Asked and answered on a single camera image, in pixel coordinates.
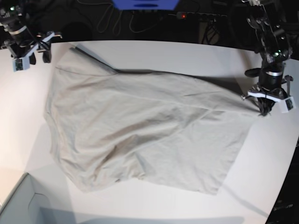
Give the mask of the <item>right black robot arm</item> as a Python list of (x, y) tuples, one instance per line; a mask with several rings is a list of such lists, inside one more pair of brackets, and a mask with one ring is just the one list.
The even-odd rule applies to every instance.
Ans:
[(51, 63), (51, 39), (62, 38), (60, 32), (37, 32), (31, 28), (29, 0), (2, 0), (0, 2), (0, 26), (9, 37), (0, 44), (8, 49), (14, 72), (28, 70), (36, 64), (35, 52), (43, 54), (43, 62)]

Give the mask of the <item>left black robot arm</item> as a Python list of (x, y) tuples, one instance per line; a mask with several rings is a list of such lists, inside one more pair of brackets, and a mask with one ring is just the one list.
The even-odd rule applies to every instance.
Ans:
[(262, 116), (268, 115), (275, 104), (279, 104), (282, 113), (288, 113), (296, 107), (290, 94), (293, 77), (284, 75), (285, 62), (291, 58), (292, 48), (279, 24), (275, 3), (246, 0), (245, 4), (250, 7), (247, 22), (256, 31), (259, 45), (255, 52), (261, 55), (262, 65), (245, 71), (245, 76), (257, 77), (258, 82), (243, 99), (256, 98)]

